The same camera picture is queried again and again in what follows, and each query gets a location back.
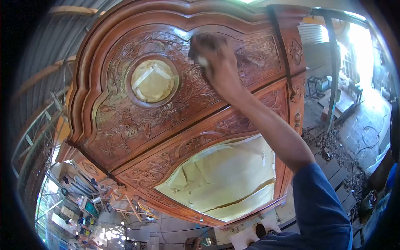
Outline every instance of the hand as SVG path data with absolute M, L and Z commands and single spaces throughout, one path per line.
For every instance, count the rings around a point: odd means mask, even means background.
M 239 79 L 236 56 L 229 41 L 203 34 L 192 37 L 190 46 L 206 58 L 206 77 L 227 102 L 238 105 L 243 95 L 250 93 Z
M 185 241 L 185 250 L 199 250 L 201 249 L 200 245 L 201 238 L 188 238 Z

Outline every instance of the corrugated metal roof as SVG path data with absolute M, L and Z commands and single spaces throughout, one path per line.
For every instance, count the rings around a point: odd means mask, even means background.
M 112 1 L 106 10 L 120 1 Z M 81 6 L 99 9 L 106 2 L 107 0 L 59 0 L 54 6 Z M 17 69 L 16 81 L 13 86 L 14 91 L 18 90 L 23 82 L 35 73 L 64 59 L 76 35 L 85 28 L 84 25 L 89 18 L 91 17 L 78 15 L 44 16 L 25 48 Z M 74 45 L 71 55 L 77 53 L 80 43 L 81 41 Z M 66 79 L 69 79 L 70 76 L 67 70 Z M 64 71 L 59 70 L 41 79 L 11 107 L 9 127 L 11 143 L 15 142 L 22 126 L 33 112 L 51 98 L 50 92 L 57 92 L 64 88 L 63 77 Z M 55 111 L 55 108 L 49 110 L 50 115 Z M 31 138 L 41 125 L 38 123 L 34 127 L 29 134 Z
M 319 24 L 300 23 L 297 26 L 302 44 L 329 42 L 328 30 Z

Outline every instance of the wooden wardrobe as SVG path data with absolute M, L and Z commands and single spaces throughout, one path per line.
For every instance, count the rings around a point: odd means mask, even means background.
M 299 6 L 255 8 L 219 0 L 119 3 L 94 24 L 78 51 L 62 160 L 74 160 L 96 180 L 114 178 L 137 201 L 158 211 L 208 226 L 224 226 L 281 204 L 292 172 L 279 158 L 273 200 L 229 222 L 154 187 L 201 150 L 258 133 L 188 58 L 193 34 L 228 37 L 242 84 L 301 134 L 306 65 L 297 26 L 308 12 Z M 135 70 L 145 62 L 156 62 L 173 76 L 166 78 L 171 85 L 160 100 L 146 101 L 132 87 L 142 80 Z

